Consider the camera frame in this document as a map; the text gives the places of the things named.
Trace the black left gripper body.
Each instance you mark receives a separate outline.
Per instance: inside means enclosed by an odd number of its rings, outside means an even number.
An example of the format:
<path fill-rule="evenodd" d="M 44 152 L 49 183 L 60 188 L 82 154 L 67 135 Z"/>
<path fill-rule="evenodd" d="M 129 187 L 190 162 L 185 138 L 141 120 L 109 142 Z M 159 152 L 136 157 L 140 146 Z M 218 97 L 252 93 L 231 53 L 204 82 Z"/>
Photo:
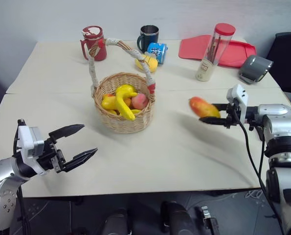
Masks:
<path fill-rule="evenodd" d="M 54 169 L 56 173 L 61 171 L 66 172 L 66 161 L 62 151 L 56 148 L 56 143 L 53 137 L 49 137 L 45 140 L 43 153 L 39 156 L 37 162 L 45 171 Z"/>

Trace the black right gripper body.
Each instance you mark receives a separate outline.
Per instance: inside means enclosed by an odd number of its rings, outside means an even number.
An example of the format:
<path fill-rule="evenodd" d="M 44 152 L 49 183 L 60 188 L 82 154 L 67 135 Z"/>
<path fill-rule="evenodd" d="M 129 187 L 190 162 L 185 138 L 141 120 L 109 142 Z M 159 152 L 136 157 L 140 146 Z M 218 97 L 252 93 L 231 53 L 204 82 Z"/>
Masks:
<path fill-rule="evenodd" d="M 237 119 L 235 118 L 235 114 L 237 114 L 237 107 L 235 105 L 227 104 L 226 106 L 227 116 L 225 118 L 225 125 L 227 129 L 231 126 L 237 125 Z"/>

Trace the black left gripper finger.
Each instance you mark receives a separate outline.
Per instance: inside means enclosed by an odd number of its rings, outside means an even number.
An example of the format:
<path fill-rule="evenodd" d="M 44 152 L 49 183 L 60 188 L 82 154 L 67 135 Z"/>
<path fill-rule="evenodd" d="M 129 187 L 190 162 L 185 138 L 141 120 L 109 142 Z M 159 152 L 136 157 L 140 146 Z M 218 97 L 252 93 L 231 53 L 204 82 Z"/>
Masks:
<path fill-rule="evenodd" d="M 71 136 L 80 131 L 84 127 L 85 127 L 84 124 L 73 124 L 69 126 L 64 126 L 62 128 L 50 132 L 49 138 L 53 143 L 56 143 L 58 139 Z"/>
<path fill-rule="evenodd" d="M 76 156 L 73 157 L 73 159 L 65 164 L 63 164 L 62 171 L 69 172 L 85 162 L 87 162 L 96 152 L 98 148 L 94 148 L 91 150 L 84 151 Z"/>

